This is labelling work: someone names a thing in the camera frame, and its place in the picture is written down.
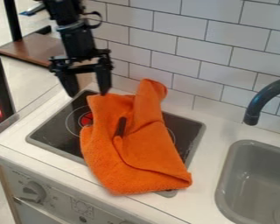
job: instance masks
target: orange towel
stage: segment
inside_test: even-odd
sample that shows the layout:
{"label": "orange towel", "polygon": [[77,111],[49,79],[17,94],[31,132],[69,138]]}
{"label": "orange towel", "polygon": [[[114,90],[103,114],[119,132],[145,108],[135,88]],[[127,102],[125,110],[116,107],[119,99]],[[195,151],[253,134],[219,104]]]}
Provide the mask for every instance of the orange towel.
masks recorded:
{"label": "orange towel", "polygon": [[164,124],[160,102],[166,94],[161,83],[142,80],[136,95],[87,98],[94,124],[80,133],[81,151],[113,194],[180,189],[192,183]]}

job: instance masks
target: stove knob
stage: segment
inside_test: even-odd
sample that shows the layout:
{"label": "stove knob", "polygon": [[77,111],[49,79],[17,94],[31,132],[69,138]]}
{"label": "stove knob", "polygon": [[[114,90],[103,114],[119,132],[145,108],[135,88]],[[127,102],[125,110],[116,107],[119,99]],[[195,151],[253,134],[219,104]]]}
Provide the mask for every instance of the stove knob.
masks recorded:
{"label": "stove knob", "polygon": [[81,212],[86,212],[88,210],[88,207],[85,205],[85,203],[78,201],[76,204],[77,208],[79,209],[79,211]]}
{"label": "stove knob", "polygon": [[42,185],[30,181],[23,188],[24,197],[20,197],[21,200],[31,201],[34,203],[43,202],[46,198],[46,191]]}

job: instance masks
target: sink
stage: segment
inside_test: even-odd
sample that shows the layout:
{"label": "sink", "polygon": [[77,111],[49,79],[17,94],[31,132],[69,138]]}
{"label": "sink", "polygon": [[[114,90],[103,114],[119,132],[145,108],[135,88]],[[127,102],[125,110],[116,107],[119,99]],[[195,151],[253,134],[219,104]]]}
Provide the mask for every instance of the sink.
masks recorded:
{"label": "sink", "polygon": [[220,211],[239,224],[280,224],[280,148],[234,143],[215,192]]}

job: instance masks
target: stove burner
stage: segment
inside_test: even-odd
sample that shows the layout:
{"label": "stove burner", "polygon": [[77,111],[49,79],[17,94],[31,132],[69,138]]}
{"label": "stove burner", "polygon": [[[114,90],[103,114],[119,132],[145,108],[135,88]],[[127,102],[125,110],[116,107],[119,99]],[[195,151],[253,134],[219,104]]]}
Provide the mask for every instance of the stove burner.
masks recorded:
{"label": "stove burner", "polygon": [[[75,109],[72,111],[67,117],[66,117],[66,129],[71,133],[72,135],[76,137],[80,137],[80,131],[84,126],[90,126],[93,124],[94,116],[92,112],[89,109],[89,106],[83,106]],[[171,140],[173,141],[173,144],[176,143],[176,137],[174,135],[174,132],[169,129],[169,135],[171,137]]]}
{"label": "stove burner", "polygon": [[82,106],[73,110],[65,120],[65,126],[68,132],[76,137],[80,137],[81,128],[84,126],[81,125],[80,120],[85,114],[88,113],[91,113],[89,106]]}
{"label": "stove burner", "polygon": [[87,112],[79,118],[79,125],[81,127],[91,126],[94,122],[94,115],[91,112]]}
{"label": "stove burner", "polygon": [[176,142],[177,139],[176,139],[173,131],[171,129],[169,129],[168,127],[167,127],[167,129],[168,129],[169,135],[171,137],[171,140],[172,140],[173,144],[175,145],[175,142]]}

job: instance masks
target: gray faucet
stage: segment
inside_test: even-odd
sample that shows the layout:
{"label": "gray faucet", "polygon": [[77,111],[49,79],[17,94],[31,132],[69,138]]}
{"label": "gray faucet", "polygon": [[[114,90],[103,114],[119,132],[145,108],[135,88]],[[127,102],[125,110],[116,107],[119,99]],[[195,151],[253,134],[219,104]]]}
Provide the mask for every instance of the gray faucet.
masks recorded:
{"label": "gray faucet", "polygon": [[280,80],[274,81],[263,88],[250,102],[246,109],[244,122],[247,125],[257,125],[261,110],[275,96],[280,95]]}

